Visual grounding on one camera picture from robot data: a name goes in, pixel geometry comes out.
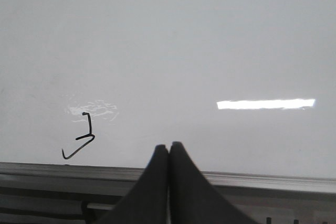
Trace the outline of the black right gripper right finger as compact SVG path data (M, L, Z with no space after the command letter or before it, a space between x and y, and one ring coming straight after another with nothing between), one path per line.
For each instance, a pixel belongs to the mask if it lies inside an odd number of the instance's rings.
M172 223L256 223L207 181L181 142L172 143L169 172Z

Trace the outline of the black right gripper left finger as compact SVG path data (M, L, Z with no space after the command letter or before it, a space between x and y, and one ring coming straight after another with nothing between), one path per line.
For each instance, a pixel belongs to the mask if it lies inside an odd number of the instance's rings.
M135 185L96 223L166 223L168 159L165 145L156 146Z

